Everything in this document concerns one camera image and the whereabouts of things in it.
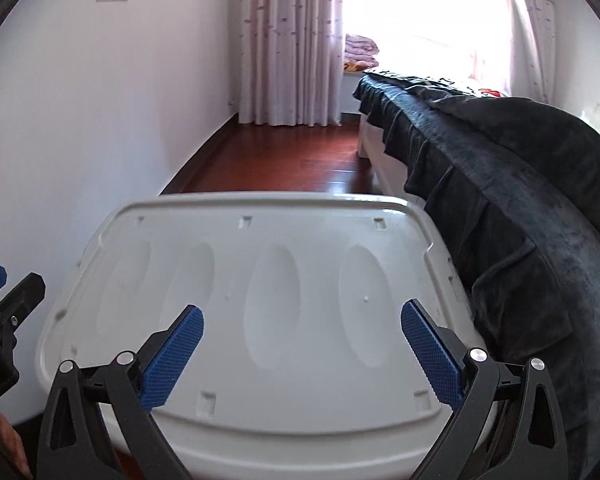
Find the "left human hand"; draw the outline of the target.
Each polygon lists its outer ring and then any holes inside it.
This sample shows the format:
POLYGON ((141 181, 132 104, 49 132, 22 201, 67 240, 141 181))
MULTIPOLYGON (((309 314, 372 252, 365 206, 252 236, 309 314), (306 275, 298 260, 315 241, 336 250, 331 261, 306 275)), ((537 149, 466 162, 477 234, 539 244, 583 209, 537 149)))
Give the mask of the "left human hand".
POLYGON ((0 456, 4 464, 9 464, 18 471, 19 478, 31 479, 26 451, 20 437, 12 424, 0 411, 0 456))

